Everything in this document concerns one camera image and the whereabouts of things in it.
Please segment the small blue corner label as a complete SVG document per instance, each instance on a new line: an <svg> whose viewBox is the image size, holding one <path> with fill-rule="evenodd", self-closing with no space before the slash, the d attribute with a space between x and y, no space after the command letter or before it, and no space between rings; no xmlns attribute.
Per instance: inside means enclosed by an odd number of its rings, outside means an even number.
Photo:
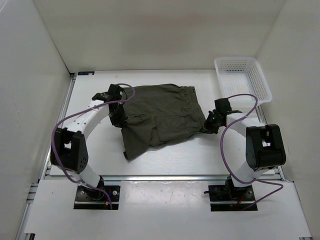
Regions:
<svg viewBox="0 0 320 240"><path fill-rule="evenodd" d="M79 71L77 73L78 76L93 76L95 71Z"/></svg>

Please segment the aluminium frame rail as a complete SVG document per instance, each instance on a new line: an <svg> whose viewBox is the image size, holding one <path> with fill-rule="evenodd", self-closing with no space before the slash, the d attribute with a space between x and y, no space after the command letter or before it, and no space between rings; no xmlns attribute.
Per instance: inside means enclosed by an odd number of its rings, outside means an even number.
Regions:
<svg viewBox="0 0 320 240"><path fill-rule="evenodd" d="M129 162L120 130L106 118L87 146L89 165L107 184L120 185L119 209L74 209L76 185L52 167L29 208L24 231L31 239L271 240L280 235L280 193L262 201L257 211L211 211L203 192L228 174L219 135L152 149Z"/></svg>

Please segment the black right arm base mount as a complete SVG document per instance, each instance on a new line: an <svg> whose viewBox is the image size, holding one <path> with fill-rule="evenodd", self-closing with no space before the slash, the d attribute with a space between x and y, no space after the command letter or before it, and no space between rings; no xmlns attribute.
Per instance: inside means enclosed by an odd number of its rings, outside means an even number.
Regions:
<svg viewBox="0 0 320 240"><path fill-rule="evenodd" d="M231 179L224 184L209 185L203 192L209 196L211 212L258 211L252 185L235 187Z"/></svg>

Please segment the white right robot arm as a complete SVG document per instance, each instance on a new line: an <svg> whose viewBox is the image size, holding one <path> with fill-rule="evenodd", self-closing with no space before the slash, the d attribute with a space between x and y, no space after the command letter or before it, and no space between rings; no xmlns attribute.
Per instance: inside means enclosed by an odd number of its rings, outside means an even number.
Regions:
<svg viewBox="0 0 320 240"><path fill-rule="evenodd" d="M225 186L224 193L230 200L236 200L242 195L244 187L257 181L263 173L286 163L283 138L277 124L263 124L248 118L257 103L247 114L233 110L228 97L217 99L214 104L215 109L209 112L204 128L211 134L217 134L219 128L224 127L220 137L220 153L231 180ZM227 130L234 130L245 138L245 162L235 172L229 167L224 153Z"/></svg>

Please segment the white plastic mesh basket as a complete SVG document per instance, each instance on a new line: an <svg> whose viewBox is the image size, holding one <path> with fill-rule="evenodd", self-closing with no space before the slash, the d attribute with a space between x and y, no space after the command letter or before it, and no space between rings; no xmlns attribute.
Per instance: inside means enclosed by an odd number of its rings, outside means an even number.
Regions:
<svg viewBox="0 0 320 240"><path fill-rule="evenodd" d="M253 57L218 57L214 60L223 97L256 96L258 104L269 103L272 94L259 62Z"/></svg>

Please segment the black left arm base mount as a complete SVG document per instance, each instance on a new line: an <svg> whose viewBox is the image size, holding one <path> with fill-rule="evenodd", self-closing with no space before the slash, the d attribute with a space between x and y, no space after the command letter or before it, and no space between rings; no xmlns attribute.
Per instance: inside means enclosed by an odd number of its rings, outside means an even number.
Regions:
<svg viewBox="0 0 320 240"><path fill-rule="evenodd" d="M105 185L100 181L98 187L104 192L78 185L73 208L75 210L118 210L120 185Z"/></svg>

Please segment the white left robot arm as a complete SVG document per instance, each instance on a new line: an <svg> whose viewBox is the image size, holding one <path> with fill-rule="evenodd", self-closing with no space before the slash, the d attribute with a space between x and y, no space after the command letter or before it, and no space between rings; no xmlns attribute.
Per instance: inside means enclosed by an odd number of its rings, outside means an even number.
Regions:
<svg viewBox="0 0 320 240"><path fill-rule="evenodd" d="M73 183L83 185L93 200L105 194L102 177L89 166L87 139L92 131L109 117L111 125L123 128L127 123L124 104L132 97L125 83L111 84L108 91L96 93L85 110L60 120L51 134L50 163L63 171Z"/></svg>

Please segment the olive green shorts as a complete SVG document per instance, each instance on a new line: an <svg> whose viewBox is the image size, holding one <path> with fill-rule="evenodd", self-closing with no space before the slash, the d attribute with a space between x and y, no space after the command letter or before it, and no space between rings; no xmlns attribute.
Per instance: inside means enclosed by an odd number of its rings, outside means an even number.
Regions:
<svg viewBox="0 0 320 240"><path fill-rule="evenodd" d="M126 87L126 126L121 129L124 157L132 161L149 148L184 142L204 134L205 115L193 86L175 84Z"/></svg>

